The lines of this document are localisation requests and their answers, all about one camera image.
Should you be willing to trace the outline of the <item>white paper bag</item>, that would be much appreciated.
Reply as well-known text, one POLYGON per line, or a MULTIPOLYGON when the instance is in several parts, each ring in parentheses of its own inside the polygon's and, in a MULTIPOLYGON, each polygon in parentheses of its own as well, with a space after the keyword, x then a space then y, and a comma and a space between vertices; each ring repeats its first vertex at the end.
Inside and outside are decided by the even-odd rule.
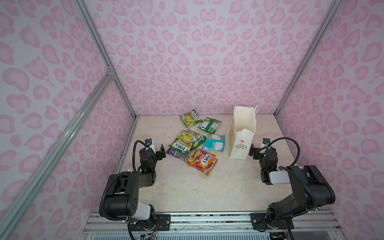
POLYGON ((229 158, 246 160, 256 132, 256 115, 259 105, 251 107, 234 107, 233 121, 230 130, 229 158))

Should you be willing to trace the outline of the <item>green yellow Fox's bag front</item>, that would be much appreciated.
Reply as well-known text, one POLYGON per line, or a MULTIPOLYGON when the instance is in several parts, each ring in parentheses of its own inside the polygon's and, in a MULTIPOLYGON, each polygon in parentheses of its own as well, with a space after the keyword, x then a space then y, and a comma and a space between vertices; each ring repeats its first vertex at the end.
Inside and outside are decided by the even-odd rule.
POLYGON ((188 136, 180 137, 178 136, 172 144, 169 145, 169 147, 177 152, 178 154, 181 154, 183 156, 187 156, 191 149, 194 146, 194 139, 190 138, 188 136))

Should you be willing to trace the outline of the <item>orange Fox's fruit bag top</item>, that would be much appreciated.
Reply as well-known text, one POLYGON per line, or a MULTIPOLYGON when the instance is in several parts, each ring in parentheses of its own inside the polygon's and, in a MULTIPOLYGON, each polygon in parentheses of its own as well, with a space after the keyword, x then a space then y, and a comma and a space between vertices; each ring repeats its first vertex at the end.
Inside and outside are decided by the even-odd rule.
POLYGON ((216 155, 210 154, 207 151, 196 149, 190 152, 187 156, 187 164, 198 170, 208 168, 216 160, 216 155))

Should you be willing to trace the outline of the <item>purple Fox's berries bag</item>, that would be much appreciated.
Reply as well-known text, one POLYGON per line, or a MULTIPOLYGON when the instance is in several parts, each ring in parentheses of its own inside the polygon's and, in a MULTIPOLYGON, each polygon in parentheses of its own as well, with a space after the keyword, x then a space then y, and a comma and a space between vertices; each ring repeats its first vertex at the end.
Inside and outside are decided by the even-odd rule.
POLYGON ((180 159, 180 160, 182 160, 182 161, 187 163, 188 162, 188 155, 190 154, 190 152, 186 152, 185 154, 183 154, 183 153, 180 153, 180 152, 178 152, 178 151, 176 151, 176 150, 174 150, 172 148, 169 148, 166 151, 166 154, 171 155, 171 156, 173 156, 173 157, 175 157, 177 159, 180 159))

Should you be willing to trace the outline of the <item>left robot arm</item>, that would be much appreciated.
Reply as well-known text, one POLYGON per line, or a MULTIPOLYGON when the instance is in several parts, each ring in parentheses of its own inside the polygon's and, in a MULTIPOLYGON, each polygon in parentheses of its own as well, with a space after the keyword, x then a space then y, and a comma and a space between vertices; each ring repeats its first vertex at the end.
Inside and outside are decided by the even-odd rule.
POLYGON ((150 145, 140 150, 140 171, 126 171, 110 175, 99 205, 101 217, 110 221, 126 222, 145 231, 160 229, 160 221, 156 217, 152 205, 139 201, 139 189, 151 187, 156 181, 156 165, 166 157, 163 145, 154 151, 150 145))

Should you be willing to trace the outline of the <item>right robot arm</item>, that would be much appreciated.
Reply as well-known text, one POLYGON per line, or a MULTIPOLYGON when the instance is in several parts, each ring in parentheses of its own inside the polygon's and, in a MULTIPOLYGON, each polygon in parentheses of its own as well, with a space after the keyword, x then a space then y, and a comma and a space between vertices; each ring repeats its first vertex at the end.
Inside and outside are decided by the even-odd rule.
POLYGON ((251 146, 249 155, 259 161, 264 184, 290 185, 292 189, 289 196, 271 203, 266 213, 250 214, 254 230, 287 230, 290 233, 295 228, 295 217, 335 202, 334 190, 316 166, 278 167, 278 153, 267 145, 251 146))

